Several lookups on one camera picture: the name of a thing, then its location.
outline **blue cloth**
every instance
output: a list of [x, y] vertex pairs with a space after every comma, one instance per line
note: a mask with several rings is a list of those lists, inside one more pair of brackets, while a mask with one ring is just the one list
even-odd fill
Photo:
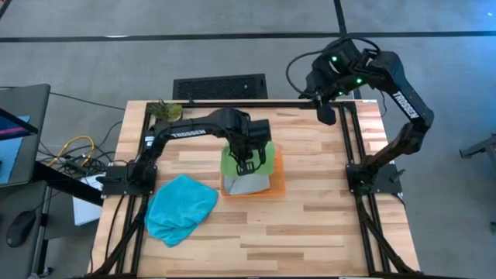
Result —
[[[22, 121], [28, 122], [29, 115], [20, 116]], [[10, 173], [14, 168], [14, 163], [17, 158], [17, 153], [21, 148], [22, 137], [15, 139], [0, 140], [0, 183], [8, 183]]]
[[213, 210], [218, 196], [216, 190], [180, 175], [151, 198], [145, 217], [146, 229], [168, 247], [176, 246]]

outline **yellow cable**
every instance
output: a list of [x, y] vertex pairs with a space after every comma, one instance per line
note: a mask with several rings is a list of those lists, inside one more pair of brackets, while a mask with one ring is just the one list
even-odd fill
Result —
[[93, 151], [95, 150], [95, 142], [93, 142], [93, 139], [91, 139], [91, 137], [89, 136], [76, 136], [75, 138], [69, 140], [66, 144], [64, 144], [64, 147], [62, 147], [62, 149], [59, 151], [59, 153], [57, 154], [57, 156], [47, 164], [48, 167], [50, 167], [51, 165], [55, 164], [55, 162], [57, 162], [60, 158], [60, 156], [62, 156], [62, 154], [64, 154], [64, 151], [69, 147], [69, 145], [71, 143], [73, 143], [74, 141], [76, 140], [89, 140], [90, 143], [91, 143], [91, 150], [88, 154], [88, 157], [86, 158], [86, 160], [83, 161], [83, 163], [81, 164], [81, 166], [84, 166], [91, 158], [91, 155], [93, 154]]

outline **black vent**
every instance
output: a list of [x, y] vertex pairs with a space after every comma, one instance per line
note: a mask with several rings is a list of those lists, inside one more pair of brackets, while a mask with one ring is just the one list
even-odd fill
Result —
[[174, 80], [173, 100], [267, 99], [265, 74]]

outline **black desk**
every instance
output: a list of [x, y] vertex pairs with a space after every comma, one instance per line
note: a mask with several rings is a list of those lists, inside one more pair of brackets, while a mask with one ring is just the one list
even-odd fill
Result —
[[17, 248], [10, 248], [5, 234], [14, 218], [25, 210], [33, 210], [45, 199], [47, 183], [44, 181], [0, 188], [0, 270], [2, 278], [26, 279], [39, 270], [42, 255], [44, 226], [41, 226], [43, 206], [36, 210], [36, 222], [27, 241]]
[[31, 181], [49, 94], [48, 84], [0, 90], [0, 107], [16, 116], [29, 115], [29, 124], [38, 128], [39, 131], [37, 135], [26, 136], [22, 139], [9, 182], [0, 184], [0, 188]]

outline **computer mouse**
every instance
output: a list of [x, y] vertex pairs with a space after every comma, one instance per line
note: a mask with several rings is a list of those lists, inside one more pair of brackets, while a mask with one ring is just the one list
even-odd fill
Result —
[[28, 238], [29, 232], [31, 231], [35, 221], [35, 212], [24, 211], [17, 215], [7, 229], [7, 245], [11, 248], [21, 246]]

